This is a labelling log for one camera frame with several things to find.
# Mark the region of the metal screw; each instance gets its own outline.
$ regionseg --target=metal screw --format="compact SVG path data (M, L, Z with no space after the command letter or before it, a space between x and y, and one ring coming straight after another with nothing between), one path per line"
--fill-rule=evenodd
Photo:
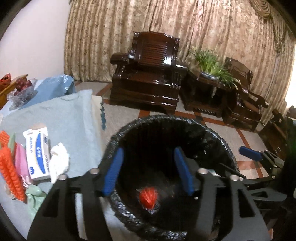
M99 173L99 169L97 167L94 167L94 168L90 169L89 172L91 174L98 174Z
M68 177L67 177L66 174L61 174L61 175L59 176L59 180L60 180L60 181L65 181L67 178L68 178Z
M229 178L231 180L233 180L233 181L238 181L239 180L239 177L237 175L231 175Z
M197 172L200 173L200 174L205 175L205 174L207 174L209 171L208 171L207 169L205 169L205 168L199 168L199 169L197 170Z

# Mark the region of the black trash bag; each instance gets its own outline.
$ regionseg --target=black trash bag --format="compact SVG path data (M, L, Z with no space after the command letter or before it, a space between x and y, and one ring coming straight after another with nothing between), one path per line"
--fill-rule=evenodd
M196 222L198 201L183 191L173 160L177 146L200 167L221 173L221 162L238 171L228 144L194 120L155 115L124 126L111 137L99 168L107 168L118 147L124 149L110 203L119 220L141 238L184 240ZM153 212L139 202L139 190L145 187L153 187L158 193Z

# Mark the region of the pink pouch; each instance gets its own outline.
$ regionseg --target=pink pouch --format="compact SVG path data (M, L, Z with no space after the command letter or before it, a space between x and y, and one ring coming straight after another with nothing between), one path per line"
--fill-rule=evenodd
M33 183L33 181L30 178L28 170L26 151L19 143L17 143L17 148L15 151L15 169L17 174L22 178L23 186L28 188L29 185Z

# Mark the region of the tissue box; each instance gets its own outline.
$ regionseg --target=tissue box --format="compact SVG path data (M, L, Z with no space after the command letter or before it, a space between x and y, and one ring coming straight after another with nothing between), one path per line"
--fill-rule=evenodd
M30 129L23 134L26 138L27 163L31 179L43 180L50 178L47 135L41 129Z

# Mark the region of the curtain fold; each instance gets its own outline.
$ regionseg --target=curtain fold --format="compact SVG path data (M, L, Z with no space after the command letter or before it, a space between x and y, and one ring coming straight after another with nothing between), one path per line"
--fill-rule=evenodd
M115 66L110 57L127 52L136 31L180 38L182 61L187 61L191 47L213 49L220 61L237 59L253 72L251 90L270 103L262 121L268 121L272 108L282 109L294 38L266 0L74 0L65 73L75 80L111 81Z

